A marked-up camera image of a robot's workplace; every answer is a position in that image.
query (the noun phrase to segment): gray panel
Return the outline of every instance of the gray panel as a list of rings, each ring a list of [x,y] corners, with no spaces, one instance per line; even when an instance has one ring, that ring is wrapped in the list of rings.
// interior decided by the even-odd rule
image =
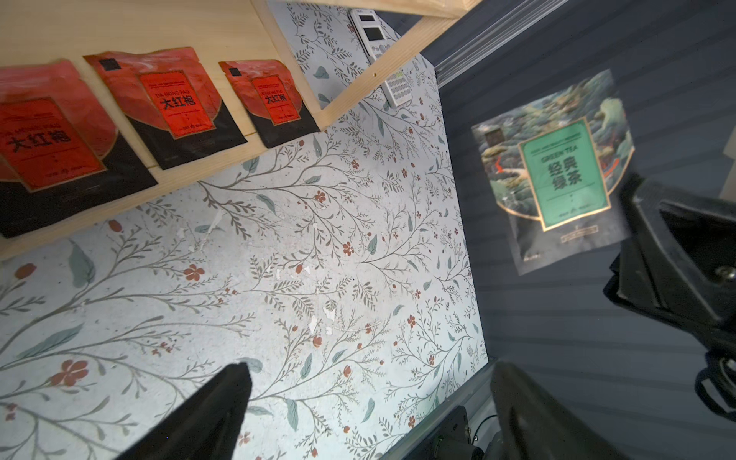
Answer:
[[[634,459],[733,458],[736,424],[692,390],[704,348],[606,300],[617,245],[519,277],[470,128],[610,68],[633,167],[715,197],[732,165],[722,150],[736,125],[734,17],[736,1],[571,2],[441,90],[489,355],[519,364]]]

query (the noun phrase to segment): wooden frame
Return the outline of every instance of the wooden frame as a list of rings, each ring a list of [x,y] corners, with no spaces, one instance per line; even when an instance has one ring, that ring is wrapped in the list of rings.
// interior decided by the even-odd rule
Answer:
[[[71,60],[158,185],[85,210],[48,227],[15,238],[0,238],[0,261],[70,236],[264,153],[266,147],[217,65],[220,60],[280,60],[291,71],[307,108],[323,130],[355,107],[479,1],[312,1],[425,16],[321,109],[266,0],[235,3],[210,0],[204,4],[199,0],[78,0],[64,6],[53,0],[6,0],[0,13],[0,40],[3,43],[0,66],[43,64],[60,58]],[[167,33],[167,24],[183,26],[186,33]],[[162,170],[82,56],[108,50],[150,52],[179,46],[193,46],[197,51],[248,143]]]

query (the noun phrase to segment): floral wallpaper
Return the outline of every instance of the floral wallpaper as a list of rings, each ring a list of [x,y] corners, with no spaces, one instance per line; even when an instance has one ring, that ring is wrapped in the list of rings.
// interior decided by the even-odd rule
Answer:
[[[325,104],[339,8],[274,4]],[[373,459],[487,362],[434,70],[326,132],[2,263],[0,459],[112,459],[224,365],[235,458]]]

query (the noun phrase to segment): wooden shelf edge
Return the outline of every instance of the wooden shelf edge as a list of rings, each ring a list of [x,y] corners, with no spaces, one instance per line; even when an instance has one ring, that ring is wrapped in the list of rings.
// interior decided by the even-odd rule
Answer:
[[[48,227],[15,238],[2,238],[0,239],[0,261],[70,236],[98,222],[112,219],[136,206],[170,194],[198,180],[206,179],[238,163],[255,158],[267,150],[257,134],[246,136],[246,139],[248,140],[247,144],[217,152],[185,165],[166,170],[162,170],[159,166],[150,168],[149,171],[159,182],[154,187],[84,210]]]

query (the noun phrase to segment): red tea bag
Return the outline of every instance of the red tea bag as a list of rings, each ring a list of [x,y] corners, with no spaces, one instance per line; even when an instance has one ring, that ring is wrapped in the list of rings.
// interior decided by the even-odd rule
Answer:
[[[276,147],[310,132],[319,132],[291,72],[281,62],[224,61],[220,67],[266,147]]]
[[[3,236],[154,185],[71,62],[0,68]]]
[[[193,48],[85,59],[162,169],[246,143]]]

